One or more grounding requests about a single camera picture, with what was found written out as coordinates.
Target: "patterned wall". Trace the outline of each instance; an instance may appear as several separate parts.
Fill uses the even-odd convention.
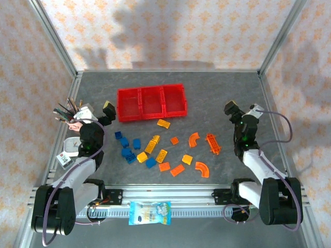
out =
[[[287,154],[306,188],[325,247],[331,247],[330,13],[328,0],[309,0],[266,74],[274,109],[293,125]],[[288,135],[284,121],[282,128]]]
[[[295,2],[41,1],[78,70],[255,70]]]
[[[71,76],[27,0],[0,5],[0,240],[12,247],[43,174]]]

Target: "red plastic basket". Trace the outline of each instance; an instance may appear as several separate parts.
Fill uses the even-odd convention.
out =
[[[171,84],[119,89],[117,114],[121,122],[186,116],[184,86]]]

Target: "orange block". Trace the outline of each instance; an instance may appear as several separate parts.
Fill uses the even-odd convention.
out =
[[[185,170],[184,166],[182,164],[180,164],[179,166],[177,166],[176,168],[172,169],[170,171],[171,175],[173,177],[177,176],[179,173],[182,173]]]
[[[219,155],[222,147],[218,145],[218,143],[217,143],[217,141],[215,139],[215,136],[212,135],[211,133],[208,133],[207,136],[206,136],[206,140],[208,141],[208,143],[210,145],[211,151],[214,154]]]
[[[201,171],[202,177],[208,178],[209,177],[209,168],[202,162],[195,163],[195,169]]]
[[[188,139],[188,144],[190,145],[190,148],[197,146],[197,139],[199,139],[199,134],[198,133],[194,133],[190,136],[190,138]]]
[[[170,141],[171,141],[171,143],[172,143],[173,145],[176,145],[176,144],[179,143],[179,140],[178,140],[177,137],[173,137],[173,138],[171,138]]]
[[[159,164],[159,167],[160,167],[161,172],[165,172],[166,170],[170,169],[170,163],[165,162],[165,163]]]

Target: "blue packaging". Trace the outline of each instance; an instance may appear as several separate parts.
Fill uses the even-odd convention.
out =
[[[161,223],[171,224],[171,203],[130,203],[129,225]]]

